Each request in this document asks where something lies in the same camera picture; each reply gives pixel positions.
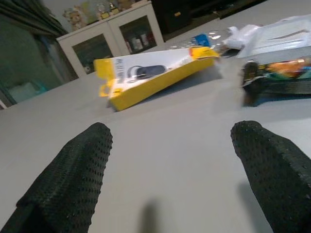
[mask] product packaging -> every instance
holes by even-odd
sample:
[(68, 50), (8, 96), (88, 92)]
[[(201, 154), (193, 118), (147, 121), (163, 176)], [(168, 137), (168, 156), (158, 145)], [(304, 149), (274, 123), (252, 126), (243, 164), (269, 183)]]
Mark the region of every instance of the product packaging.
[(311, 97), (311, 57), (265, 65), (251, 60), (243, 73), (246, 105)]
[(209, 47), (166, 50), (95, 60), (106, 80), (100, 96), (124, 110), (154, 93), (214, 64), (219, 55)]

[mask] cardboard box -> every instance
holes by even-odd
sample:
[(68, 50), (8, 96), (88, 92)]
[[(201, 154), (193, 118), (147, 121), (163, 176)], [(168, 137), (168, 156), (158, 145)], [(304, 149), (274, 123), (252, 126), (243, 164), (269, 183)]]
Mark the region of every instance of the cardboard box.
[(100, 96), (109, 97), (121, 111), (212, 66), (218, 57), (212, 49), (199, 47), (95, 60), (97, 75), (106, 80)]

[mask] white table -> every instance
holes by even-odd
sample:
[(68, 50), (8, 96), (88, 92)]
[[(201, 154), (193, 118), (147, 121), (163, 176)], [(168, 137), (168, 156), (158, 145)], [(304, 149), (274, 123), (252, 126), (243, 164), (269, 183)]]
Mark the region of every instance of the white table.
[[(276, 9), (281, 15), (269, 15)], [(270, 0), (184, 38), (309, 12), (309, 0)], [(209, 68), (117, 113), (97, 96), (96, 77), (0, 111), (0, 226), (65, 143), (100, 121), (114, 143), (90, 233), (144, 233), (141, 212), (154, 199), (165, 206), (161, 233), (271, 233), (234, 153), (230, 129), (235, 122), (257, 120), (311, 154), (311, 100), (242, 107), (240, 68), (235, 58), (225, 59), (223, 78)]]

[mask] figurine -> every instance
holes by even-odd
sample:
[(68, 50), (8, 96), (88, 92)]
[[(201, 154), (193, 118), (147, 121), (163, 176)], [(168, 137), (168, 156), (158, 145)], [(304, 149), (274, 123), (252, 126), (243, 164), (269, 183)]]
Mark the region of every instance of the figurine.
[(63, 17), (71, 23), (72, 30), (76, 31), (86, 26), (86, 16), (80, 6), (74, 6), (64, 11)]

